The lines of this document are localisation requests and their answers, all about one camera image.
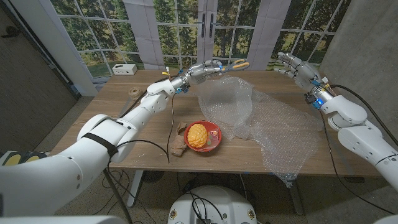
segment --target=window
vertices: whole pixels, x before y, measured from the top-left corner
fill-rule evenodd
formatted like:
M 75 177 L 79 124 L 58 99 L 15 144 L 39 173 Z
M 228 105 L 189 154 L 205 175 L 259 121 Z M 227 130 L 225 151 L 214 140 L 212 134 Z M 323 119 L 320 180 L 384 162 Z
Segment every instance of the window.
M 247 58 L 261 0 L 218 1 L 213 58 L 223 65 Z
M 165 66 L 188 68 L 197 62 L 197 0 L 154 0 Z
M 51 0 L 93 78 L 109 77 L 117 63 L 144 66 L 123 0 Z
M 289 52 L 319 67 L 351 0 L 292 0 L 267 70 L 278 52 Z

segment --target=table leg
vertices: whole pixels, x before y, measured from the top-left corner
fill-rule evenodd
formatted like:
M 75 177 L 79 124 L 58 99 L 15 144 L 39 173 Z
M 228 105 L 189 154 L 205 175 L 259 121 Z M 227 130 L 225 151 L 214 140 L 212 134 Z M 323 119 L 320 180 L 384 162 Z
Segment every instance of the table leg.
M 303 203 L 301 202 L 299 187 L 297 186 L 297 181 L 292 181 L 293 186 L 289 188 L 290 196 L 292 197 L 294 211 L 297 215 L 304 215 Z
M 134 195 L 135 197 L 138 197 L 138 192 L 139 188 L 141 186 L 141 180 L 142 180 L 142 175 L 144 171 L 143 170 L 136 170 L 136 173 L 134 174 L 134 178 L 131 183 L 131 188 L 130 188 L 130 193 Z M 136 203 L 136 199 L 129 195 L 129 199 L 127 200 L 127 206 L 128 207 L 133 207 L 134 204 Z

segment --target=white box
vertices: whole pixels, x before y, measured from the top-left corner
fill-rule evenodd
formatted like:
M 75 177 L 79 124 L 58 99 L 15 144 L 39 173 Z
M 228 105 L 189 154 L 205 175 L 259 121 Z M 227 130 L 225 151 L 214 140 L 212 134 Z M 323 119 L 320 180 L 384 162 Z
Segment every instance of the white box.
M 133 75 L 137 71 L 136 64 L 116 64 L 112 68 L 115 75 Z

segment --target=wooden table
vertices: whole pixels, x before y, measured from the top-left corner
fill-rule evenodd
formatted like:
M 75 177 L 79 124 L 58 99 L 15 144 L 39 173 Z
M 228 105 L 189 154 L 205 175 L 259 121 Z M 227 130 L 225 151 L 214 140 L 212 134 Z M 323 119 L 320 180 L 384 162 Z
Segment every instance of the wooden table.
M 311 107 L 303 98 L 303 90 L 283 75 L 276 72 L 234 72 L 230 75 L 243 78 L 254 84 L 254 88 L 269 94 L 271 97 L 289 104 L 290 106 L 315 115 Z M 88 105 L 86 110 L 77 119 L 61 141 L 55 146 L 51 154 L 71 146 L 84 122 L 96 114 L 118 115 L 126 104 L 129 96 L 127 92 L 134 86 L 145 90 L 154 81 L 165 77 L 158 70 L 139 70 L 134 76 L 112 76 L 98 95 Z M 154 141 L 166 148 L 167 137 L 171 125 L 171 103 L 165 111 L 154 116 L 143 132 L 140 139 Z M 174 98 L 174 122 L 191 123 L 205 119 L 198 100 L 193 95 L 176 95 Z M 337 171 L 341 175 L 355 175 L 362 177 L 380 176 L 379 172 L 368 162 L 345 149 L 337 141 L 336 132 L 328 128 L 332 136 L 333 155 Z M 303 165 L 300 175 L 334 175 L 335 171 L 323 132 L 319 133 L 322 142 L 315 153 Z M 182 157 L 170 155 L 170 163 L 163 152 L 151 144 L 137 142 L 130 155 L 120 164 L 111 163 L 111 168 L 140 169 L 140 170 L 167 170 L 186 172 L 235 172 L 266 174 L 272 172 L 262 163 L 261 149 L 254 141 L 244 141 L 234 138 L 231 141 L 222 140 L 218 148 L 211 152 L 200 153 L 187 149 Z

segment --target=scissors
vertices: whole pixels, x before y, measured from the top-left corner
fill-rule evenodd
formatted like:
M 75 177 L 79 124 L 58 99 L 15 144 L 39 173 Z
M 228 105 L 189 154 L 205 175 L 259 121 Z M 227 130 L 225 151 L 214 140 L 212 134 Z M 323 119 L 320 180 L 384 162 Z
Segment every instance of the scissors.
M 221 73 L 240 71 L 240 70 L 247 69 L 249 66 L 250 66 L 250 63 L 247 62 L 246 59 L 239 59 L 239 60 L 234 61 L 228 67 L 223 68 Z

